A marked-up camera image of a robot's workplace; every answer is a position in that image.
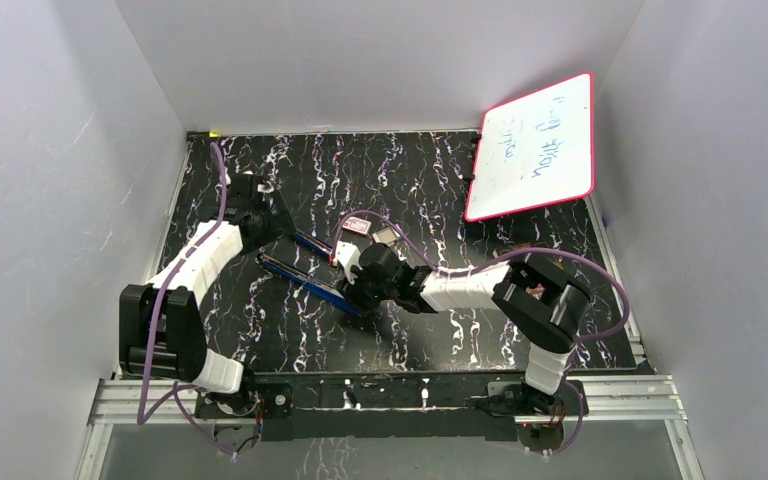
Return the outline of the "blue stapler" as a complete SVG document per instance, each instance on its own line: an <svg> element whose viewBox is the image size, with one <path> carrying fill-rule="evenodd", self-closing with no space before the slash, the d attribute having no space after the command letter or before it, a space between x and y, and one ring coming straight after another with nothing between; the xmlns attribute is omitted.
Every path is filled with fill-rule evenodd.
<svg viewBox="0 0 768 480"><path fill-rule="evenodd" d="M336 287L326 284L324 281L299 270L295 266L278 260L267 253L259 253L256 256L256 260L258 264L267 271L295 283L304 290L327 301L338 309L350 315L357 317L361 316L361 312L353 307Z"/></svg>
<svg viewBox="0 0 768 480"><path fill-rule="evenodd" d="M300 230L297 230L292 235L292 238L297 243L310 249L315 255L318 255L327 261L331 259L333 247L321 239L318 239L317 237Z"/></svg>

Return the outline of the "staple box tray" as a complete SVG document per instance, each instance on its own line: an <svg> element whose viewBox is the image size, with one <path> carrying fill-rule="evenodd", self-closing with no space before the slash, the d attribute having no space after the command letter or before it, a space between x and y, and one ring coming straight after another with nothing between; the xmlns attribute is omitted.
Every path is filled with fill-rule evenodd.
<svg viewBox="0 0 768 480"><path fill-rule="evenodd" d="M381 243L388 247L394 247L402 240L402 236L392 227L385 227L374 232L372 234L372 239L376 243Z"/></svg>

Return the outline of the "red white staple box sleeve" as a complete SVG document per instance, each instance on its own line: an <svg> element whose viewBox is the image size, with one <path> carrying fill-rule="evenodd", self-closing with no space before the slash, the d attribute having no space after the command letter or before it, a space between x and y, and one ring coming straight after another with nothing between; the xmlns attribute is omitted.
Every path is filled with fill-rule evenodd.
<svg viewBox="0 0 768 480"><path fill-rule="evenodd" d="M371 227L371 221L356 216L350 216L342 223L342 229L344 231L360 236L368 236L370 234Z"/></svg>

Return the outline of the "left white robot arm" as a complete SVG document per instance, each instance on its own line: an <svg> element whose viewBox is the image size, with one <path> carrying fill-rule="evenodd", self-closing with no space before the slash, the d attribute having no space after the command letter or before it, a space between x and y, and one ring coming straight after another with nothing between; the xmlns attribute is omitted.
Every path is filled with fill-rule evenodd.
<svg viewBox="0 0 768 480"><path fill-rule="evenodd" d="M222 211L198 224L179 254L119 299L119 363L131 375L179 380L220 394L235 416L254 411L257 387L243 363L208 347L200 305L222 270L294 232L280 192L264 177L233 174Z"/></svg>

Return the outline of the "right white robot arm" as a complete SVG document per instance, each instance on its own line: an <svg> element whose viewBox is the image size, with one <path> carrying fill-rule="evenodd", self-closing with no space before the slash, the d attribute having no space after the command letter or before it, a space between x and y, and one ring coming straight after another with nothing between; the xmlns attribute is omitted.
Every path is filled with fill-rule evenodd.
<svg viewBox="0 0 768 480"><path fill-rule="evenodd" d="M537 414L563 399L566 363L591 301L590 290L561 267L535 253L484 268L412 266L383 243L365 249L339 242L332 256L344 279L348 304L363 313L392 301L414 313L487 309L503 313L530 343L523 399Z"/></svg>

